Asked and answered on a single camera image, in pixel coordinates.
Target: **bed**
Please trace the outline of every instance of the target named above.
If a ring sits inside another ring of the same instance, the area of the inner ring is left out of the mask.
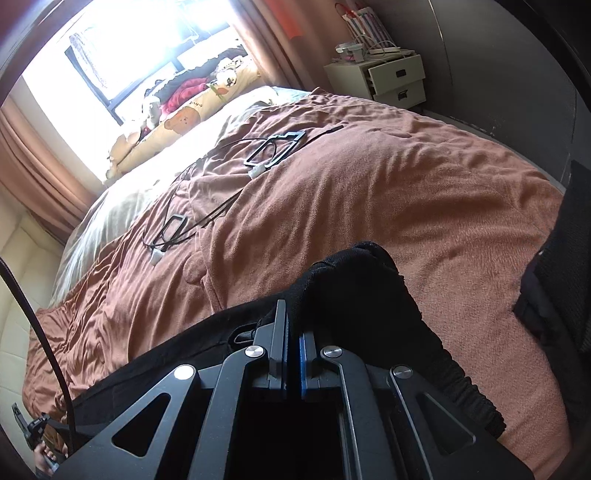
[[[314,137],[251,180],[256,146],[215,145],[305,130]],[[188,176],[178,173],[193,164]],[[224,215],[155,265],[167,212]],[[199,320],[287,287],[356,241],[382,245],[427,324],[502,413],[501,442],[546,479],[569,451],[556,381],[511,308],[561,193],[506,148],[368,100],[263,87],[238,97],[121,178],[66,245],[38,312],[68,379],[91,385]],[[23,400],[60,419],[63,398],[31,337]]]

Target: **black cable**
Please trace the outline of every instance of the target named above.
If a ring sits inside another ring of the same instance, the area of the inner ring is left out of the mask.
[[[292,152],[290,152],[288,155],[286,155],[283,160],[285,160],[286,158],[290,157],[291,155],[293,155],[295,152],[300,151],[302,148],[304,148],[306,145],[309,145],[310,143],[312,143],[314,140],[320,138],[322,135],[326,135],[326,134],[330,134],[332,132],[336,132],[337,130],[340,130],[344,128],[344,125],[337,125],[336,127],[333,128],[329,128],[328,130],[325,130],[321,133],[319,133],[318,135],[316,135],[315,137],[310,138],[306,143],[304,143],[302,146],[300,146],[298,149],[293,150]],[[216,147],[212,150],[212,152],[209,153],[209,155],[212,155],[213,153],[215,153],[216,151],[219,151],[223,148],[226,147],[231,147],[233,145],[239,144],[241,142],[250,142],[250,141],[257,141],[257,140],[269,140],[268,138],[262,138],[262,137],[252,137],[252,138],[241,138],[240,140],[236,140],[227,144],[223,144],[220,145],[219,147]],[[279,139],[272,139],[271,142],[269,143],[269,145],[273,145],[273,155],[271,158],[275,158],[275,155],[277,155],[277,143],[276,140]],[[174,196],[177,194],[178,188],[180,186],[180,182],[185,180],[187,173],[189,172],[189,170],[194,167],[197,162],[199,160],[196,160],[194,163],[190,164],[187,168],[185,168],[177,177],[176,179],[174,179],[174,181],[179,181],[178,185],[176,186],[176,188],[172,191],[170,198],[168,199],[168,202],[166,204],[166,210],[165,210],[165,215],[164,215],[164,220],[163,220],[163,225],[162,228],[160,230],[160,234],[159,236],[164,237],[164,232],[163,229],[166,226],[166,222],[168,219],[168,211],[170,209],[170,204],[174,198]],[[195,237],[196,233],[193,232],[190,235],[187,236],[188,233],[190,233],[191,231],[195,230],[202,222],[205,222],[202,225],[202,228],[205,228],[210,222],[212,222],[213,220],[215,220],[219,215],[221,215],[221,213],[224,211],[224,209],[228,206],[228,204],[232,203],[233,201],[235,201],[238,196],[240,195],[240,193],[243,191],[243,189],[240,189],[238,192],[236,192],[234,195],[232,195],[230,198],[228,198],[227,200],[225,200],[221,205],[219,205],[218,207],[216,207],[213,211],[211,211],[210,213],[208,213],[207,215],[205,215],[203,218],[201,218],[199,221],[195,222],[192,226],[190,226],[189,228],[187,228],[184,232],[179,232],[175,235],[173,235],[170,239],[168,240],[164,240],[163,242],[159,242],[159,243],[155,243],[155,242],[151,242],[148,243],[145,241],[145,234],[146,231],[148,229],[148,226],[146,225],[144,227],[144,233],[142,234],[142,243],[148,247],[148,248],[158,248],[158,247],[170,247],[172,245],[180,245],[183,242],[187,242],[189,240],[191,240],[192,238]]]
[[[23,313],[27,317],[27,320],[31,324],[35,335],[49,360],[49,364],[53,369],[53,372],[56,375],[57,382],[60,384],[61,392],[64,395],[64,401],[66,402],[66,417],[68,421],[68,429],[70,431],[70,445],[68,445],[68,451],[70,454],[74,453],[79,448],[78,438],[76,436],[76,420],[74,418],[74,406],[72,404],[72,398],[70,396],[70,391],[68,390],[68,386],[66,384],[66,379],[64,377],[63,372],[61,371],[60,364],[57,363],[56,356],[53,354],[51,350],[51,346],[49,345],[49,341],[43,332],[43,328],[37,320],[35,312],[29,304],[25,294],[22,292],[20,285],[17,282],[17,279],[14,278],[10,268],[4,262],[4,260],[0,257],[0,276],[4,280],[4,283],[7,285],[8,289],[14,296],[14,299],[17,301],[19,307],[22,309]]]
[[[241,138],[240,140],[235,140],[233,142],[229,142],[227,144],[223,144],[223,145],[220,145],[219,147],[214,148],[213,150],[211,150],[211,152],[208,153],[208,155],[211,156],[211,155],[213,155],[215,152],[217,152],[219,150],[222,150],[222,149],[227,148],[227,147],[231,147],[233,145],[236,145],[236,144],[239,144],[239,143],[242,143],[242,142],[251,142],[251,141],[257,141],[257,140],[267,140],[267,138],[263,138],[263,137]],[[273,156],[272,156],[272,158],[274,158],[275,155],[276,155],[276,153],[277,153],[277,144],[275,143],[275,141],[272,141],[270,144],[273,145]],[[197,164],[197,162],[200,161],[202,158],[203,157],[201,157],[200,159],[198,159],[195,162],[191,163],[179,175],[177,175],[177,177],[174,179],[174,181],[178,181],[178,185],[171,192],[170,198],[168,199],[168,202],[166,204],[166,210],[165,210],[165,213],[164,213],[164,220],[163,220],[162,229],[164,229],[164,227],[166,226],[166,221],[168,219],[168,211],[170,210],[170,205],[171,205],[171,203],[173,201],[173,198],[176,196],[176,194],[178,192],[178,188],[180,187],[180,182],[186,179],[186,175],[190,171],[190,169],[193,168]],[[240,189],[239,192],[237,192],[234,195],[232,195],[232,197],[230,197],[228,200],[225,200],[221,205],[219,205],[213,211],[211,211],[210,213],[208,213],[207,215],[205,215],[198,222],[195,222],[192,226],[190,226],[189,228],[187,228],[184,232],[180,232],[177,235],[171,237],[170,239],[165,240],[164,242],[160,242],[160,243],[154,243],[154,242],[148,243],[148,242],[146,242],[146,240],[145,240],[145,234],[146,234],[147,229],[148,229],[148,225],[146,225],[144,227],[144,232],[143,232],[142,238],[141,238],[142,243],[144,244],[144,246],[146,246],[148,248],[157,248],[157,247],[170,247],[172,245],[180,245],[183,242],[186,242],[188,240],[191,240],[193,237],[195,237],[195,233],[193,233],[193,234],[191,234],[189,236],[183,236],[183,235],[187,235],[189,232],[191,232],[192,230],[196,229],[204,220],[207,220],[207,222],[205,223],[205,225],[207,225],[211,220],[214,220],[215,218],[217,218],[217,216],[219,216],[223,212],[223,208],[225,206],[227,206],[228,203],[230,203],[232,200],[235,200],[238,197],[238,195],[240,194],[241,191],[242,191],[242,189]],[[212,215],[216,215],[216,213],[217,213],[217,216],[215,216],[214,218],[208,219]],[[160,233],[162,234],[162,236],[164,236],[164,232],[162,231],[162,229],[160,230]]]

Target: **cushioned headboard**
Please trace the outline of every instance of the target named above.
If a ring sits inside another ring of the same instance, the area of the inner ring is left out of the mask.
[[[0,202],[0,257],[12,270],[33,309],[47,307],[62,247],[29,214],[8,207],[2,197]],[[0,424],[27,465],[33,467],[33,453],[11,408],[17,402],[25,419],[31,421],[21,399],[29,329],[27,318],[0,280]]]

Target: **curtain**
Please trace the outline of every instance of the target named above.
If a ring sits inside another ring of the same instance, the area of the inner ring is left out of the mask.
[[[0,183],[64,243],[95,200],[10,97],[0,108]]]
[[[108,90],[109,85],[107,81],[100,75],[98,66],[95,65],[96,58],[98,57],[95,45],[82,33],[70,35],[70,45],[80,68],[86,73],[86,76],[97,87],[100,87],[102,90]]]
[[[229,23],[272,85],[330,91],[324,65],[350,41],[331,0],[229,0]]]

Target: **wall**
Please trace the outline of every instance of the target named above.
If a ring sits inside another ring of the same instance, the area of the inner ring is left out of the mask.
[[[366,0],[423,57],[425,109],[508,145],[567,184],[591,167],[591,113],[554,57],[494,0]]]
[[[43,139],[56,158],[90,192],[99,194],[104,189],[97,176],[84,164],[56,130],[47,115],[37,103],[25,80],[20,77],[14,84],[10,95],[27,121]]]
[[[17,228],[24,213],[25,207],[0,185],[0,251]]]

